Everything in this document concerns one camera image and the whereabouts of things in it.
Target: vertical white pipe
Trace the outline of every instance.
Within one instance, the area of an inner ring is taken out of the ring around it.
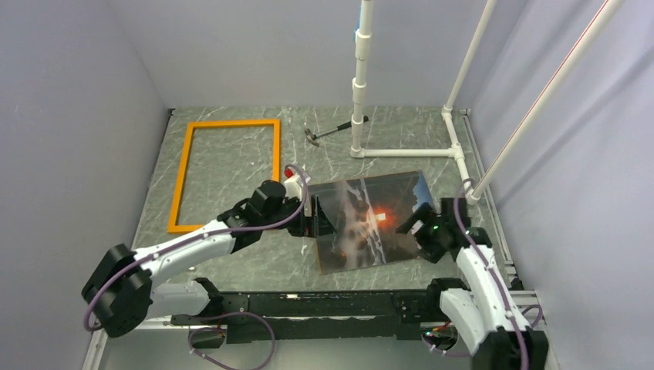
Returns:
[[[359,29],[356,30],[356,74],[352,80],[352,147],[350,155],[361,157],[361,132],[363,131],[363,104],[366,102],[366,72],[370,39],[372,36],[373,0],[361,1]]]
[[[577,42],[572,46],[572,49],[563,59],[563,62],[558,67],[554,75],[550,78],[549,82],[541,94],[536,98],[534,104],[531,105],[531,108],[527,111],[527,114],[524,116],[520,124],[517,125],[515,131],[511,134],[511,137],[504,144],[502,150],[497,155],[493,163],[488,167],[488,170],[481,178],[479,184],[475,187],[472,194],[469,194],[468,201],[472,204],[475,204],[480,198],[481,194],[484,193],[488,184],[491,183],[497,169],[502,165],[504,160],[509,156],[515,144],[527,132],[531,124],[538,118],[538,115],[541,113],[543,108],[548,104],[550,98],[554,95],[558,87],[561,85],[565,78],[568,77],[570,72],[577,66],[577,63],[582,58],[582,56],[588,50],[588,47],[597,39],[600,31],[604,29],[611,17],[618,11],[620,5],[624,0],[605,0],[602,7],[597,11],[593,19],[590,21],[586,29],[579,36]]]
[[[477,24],[477,29],[474,30],[474,35],[472,36],[472,41],[470,41],[470,46],[468,46],[468,51],[466,52],[464,62],[461,64],[461,69],[459,69],[459,75],[457,76],[457,80],[454,82],[454,86],[452,87],[450,98],[445,104],[444,108],[448,111],[452,110],[454,100],[457,98],[457,95],[459,95],[459,90],[461,89],[461,85],[464,83],[464,79],[466,78],[466,74],[468,73],[468,69],[472,63],[472,59],[474,58],[474,53],[477,52],[477,47],[479,46],[479,41],[481,41],[481,36],[483,36],[484,31],[486,31],[486,25],[488,25],[488,20],[491,19],[491,15],[493,14],[493,9],[495,8],[496,2],[497,0],[486,1],[486,6],[484,7],[484,11],[481,13],[481,18]]]

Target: pvc pipe frame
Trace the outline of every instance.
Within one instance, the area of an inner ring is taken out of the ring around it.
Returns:
[[[361,1],[361,15],[359,18],[359,29],[356,31],[356,77],[352,81],[352,100],[354,102],[354,114],[352,114],[352,147],[350,148],[350,155],[355,158],[364,158],[366,156],[400,156],[400,157],[415,157],[415,156],[436,156],[436,157],[449,157],[454,158],[457,162],[461,180],[470,177],[466,167],[464,152],[461,149],[459,138],[454,130],[452,122],[452,105],[457,98],[461,85],[466,78],[470,64],[472,63],[474,54],[477,52],[477,47],[481,37],[486,31],[488,20],[493,14],[495,3],[497,0],[487,0],[484,11],[481,13],[481,18],[474,31],[470,46],[466,52],[466,56],[459,70],[457,80],[454,82],[450,98],[443,107],[441,116],[447,127],[447,132],[450,134],[450,141],[452,145],[448,149],[363,149],[361,147],[361,132],[363,124],[363,104],[366,98],[366,64],[368,54],[370,51],[370,36],[373,0]]]
[[[493,180],[497,169],[500,168],[502,163],[510,155],[511,151],[515,148],[518,140],[527,132],[531,124],[538,118],[543,108],[548,104],[551,97],[554,95],[558,87],[570,72],[577,66],[577,63],[588,50],[588,47],[597,39],[600,31],[608,24],[608,21],[618,11],[620,5],[624,0],[605,0],[600,9],[595,13],[590,23],[577,42],[572,46],[572,49],[563,59],[563,62],[558,67],[554,75],[550,78],[548,83],[541,91],[538,98],[531,105],[524,118],[517,125],[515,131],[511,134],[509,140],[504,144],[502,150],[497,155],[493,163],[488,167],[488,171],[481,177],[479,184],[474,188],[472,193],[466,195],[469,204],[475,204],[484,193],[488,184]]]

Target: hammer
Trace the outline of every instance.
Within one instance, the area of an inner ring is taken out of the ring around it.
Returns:
[[[363,116],[363,122],[368,122],[368,116]],[[335,129],[331,129],[331,130],[329,130],[327,132],[324,132],[324,133],[319,133],[318,135],[315,135],[315,134],[311,133],[311,130],[309,128],[306,128],[305,129],[305,135],[307,136],[307,140],[311,144],[313,144],[315,146],[320,146],[320,144],[316,141],[318,138],[321,138],[323,136],[327,136],[330,133],[335,133],[335,132],[340,131],[340,130],[348,129],[350,127],[352,127],[352,121],[348,121],[346,123],[343,123],[342,125],[338,125]]]

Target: canvas print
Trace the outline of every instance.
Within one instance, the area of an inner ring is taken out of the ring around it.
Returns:
[[[317,236],[323,274],[389,264],[418,257],[412,235],[395,229],[422,203],[433,206],[422,172],[394,173],[309,186],[321,217],[334,227]]]

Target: poster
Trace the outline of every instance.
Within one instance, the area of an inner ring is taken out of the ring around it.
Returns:
[[[422,203],[433,206],[422,172],[394,173],[309,186],[334,226],[315,239],[322,274],[418,257],[411,234],[395,229]]]

